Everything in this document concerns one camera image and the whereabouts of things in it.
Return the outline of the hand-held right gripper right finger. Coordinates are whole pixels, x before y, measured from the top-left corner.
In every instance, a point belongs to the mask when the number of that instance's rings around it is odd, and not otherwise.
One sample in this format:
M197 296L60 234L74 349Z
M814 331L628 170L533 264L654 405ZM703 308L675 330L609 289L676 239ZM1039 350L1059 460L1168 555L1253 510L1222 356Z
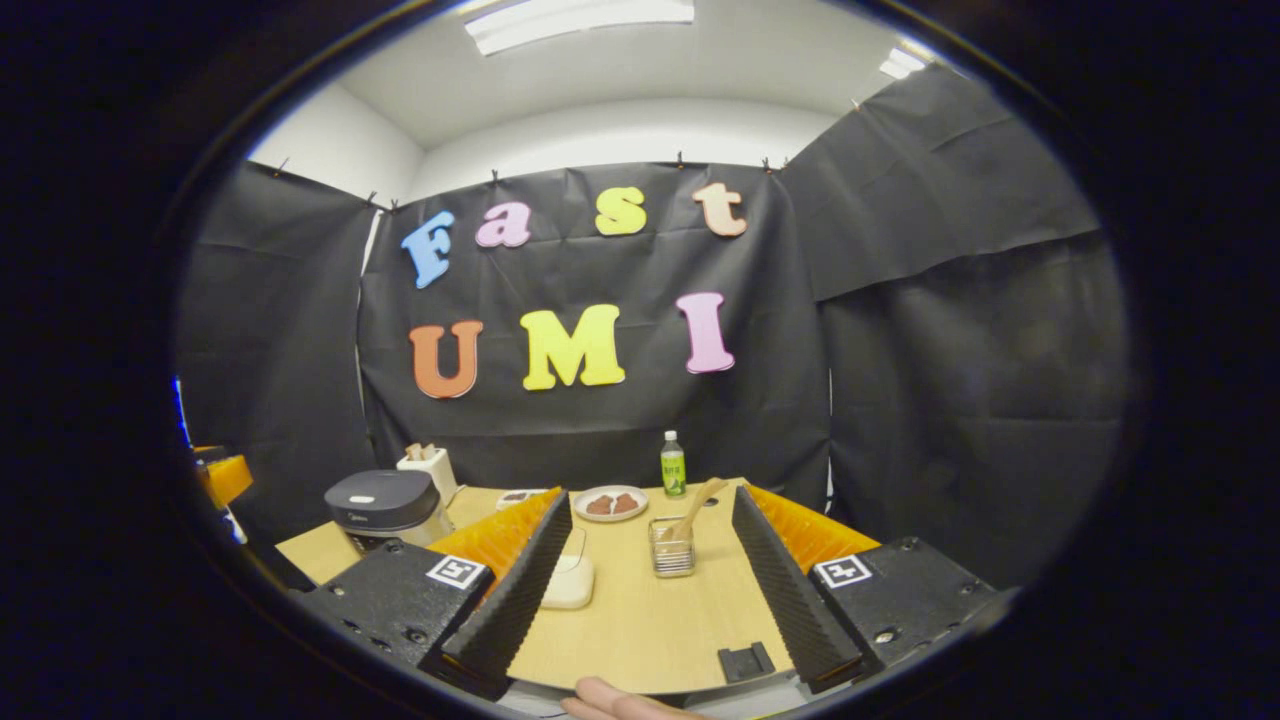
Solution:
M732 528L813 692L914 659L1004 597L915 536L879 543L756 486L736 488Z

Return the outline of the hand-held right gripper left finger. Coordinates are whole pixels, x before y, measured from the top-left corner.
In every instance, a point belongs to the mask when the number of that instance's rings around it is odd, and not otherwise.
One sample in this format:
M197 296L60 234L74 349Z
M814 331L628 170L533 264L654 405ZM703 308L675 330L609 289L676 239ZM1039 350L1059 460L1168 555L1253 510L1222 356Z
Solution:
M570 496L548 489L426 548L389 539L294 597L376 656L498 700L572 527Z

